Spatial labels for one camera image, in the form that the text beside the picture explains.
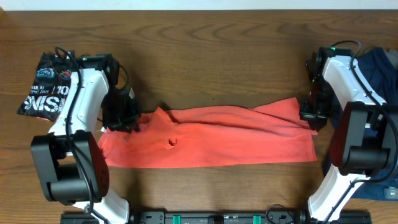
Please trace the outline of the orange printed t-shirt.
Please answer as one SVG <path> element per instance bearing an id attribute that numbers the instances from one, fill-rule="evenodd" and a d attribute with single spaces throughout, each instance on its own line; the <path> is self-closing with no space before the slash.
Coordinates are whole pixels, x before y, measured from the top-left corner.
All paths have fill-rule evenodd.
<path id="1" fill-rule="evenodd" d="M 107 165 L 191 168 L 317 159 L 312 139 L 317 132 L 300 119 L 296 98 L 255 108 L 157 108 L 137 124 L 137 131 L 102 134 L 98 145 Z"/>

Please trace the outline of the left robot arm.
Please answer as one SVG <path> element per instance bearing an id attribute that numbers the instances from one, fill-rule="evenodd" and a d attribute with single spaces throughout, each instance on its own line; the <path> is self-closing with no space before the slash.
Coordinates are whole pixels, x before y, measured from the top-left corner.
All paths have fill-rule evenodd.
<path id="1" fill-rule="evenodd" d="M 111 54 L 75 57 L 61 47 L 47 65 L 62 68 L 70 88 L 56 122 L 30 145 L 45 198 L 79 209 L 61 214 L 60 223 L 133 223 L 129 202 L 109 186 L 109 168 L 94 137 L 98 121 L 103 131 L 139 129 L 134 90 L 129 83 L 117 87 L 125 68 Z"/>

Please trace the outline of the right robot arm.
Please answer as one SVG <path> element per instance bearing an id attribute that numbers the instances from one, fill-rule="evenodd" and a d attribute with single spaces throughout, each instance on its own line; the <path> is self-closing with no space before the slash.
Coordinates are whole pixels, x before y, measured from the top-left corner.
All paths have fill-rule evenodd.
<path id="1" fill-rule="evenodd" d="M 397 172 L 397 107 L 373 90 L 359 68 L 359 53 L 343 44 L 320 47 L 305 64 L 312 90 L 300 104 L 300 119 L 316 131 L 333 119 L 338 126 L 329 170 L 293 223 L 371 223 L 369 212 L 346 212 L 344 206 L 360 186 Z"/>

